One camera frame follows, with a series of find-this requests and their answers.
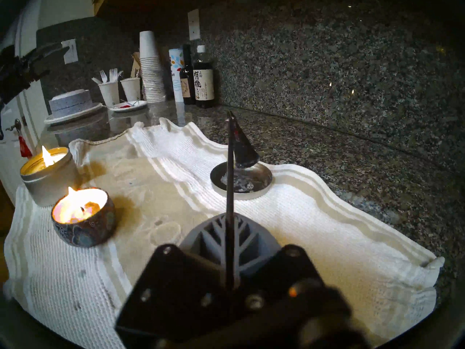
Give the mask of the gray right gripper right finger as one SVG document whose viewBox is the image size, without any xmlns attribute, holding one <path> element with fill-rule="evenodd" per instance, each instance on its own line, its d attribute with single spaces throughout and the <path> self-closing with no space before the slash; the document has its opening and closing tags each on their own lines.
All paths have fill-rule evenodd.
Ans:
<svg viewBox="0 0 465 349">
<path fill-rule="evenodd" d="M 280 246 L 271 233 L 243 215 L 233 216 L 233 310 L 261 310 L 324 282 L 302 247 Z"/>
</svg>

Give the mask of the gray right gripper left finger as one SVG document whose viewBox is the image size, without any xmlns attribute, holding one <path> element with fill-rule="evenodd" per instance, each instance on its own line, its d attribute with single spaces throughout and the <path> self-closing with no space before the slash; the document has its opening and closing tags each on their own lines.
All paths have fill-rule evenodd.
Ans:
<svg viewBox="0 0 465 349">
<path fill-rule="evenodd" d="M 233 214 L 159 246 L 115 323 L 122 341 L 233 341 Z"/>
</svg>

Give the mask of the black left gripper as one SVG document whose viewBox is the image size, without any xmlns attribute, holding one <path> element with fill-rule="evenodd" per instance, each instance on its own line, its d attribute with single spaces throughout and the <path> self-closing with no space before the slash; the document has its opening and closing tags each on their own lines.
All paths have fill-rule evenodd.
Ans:
<svg viewBox="0 0 465 349">
<path fill-rule="evenodd" d="M 50 74 L 50 70 L 35 72 L 33 65 L 49 56 L 63 57 L 68 51 L 69 46 L 63 44 L 47 44 L 22 57 L 1 54 L 1 109 L 21 91 L 28 89 L 32 82 Z"/>
</svg>

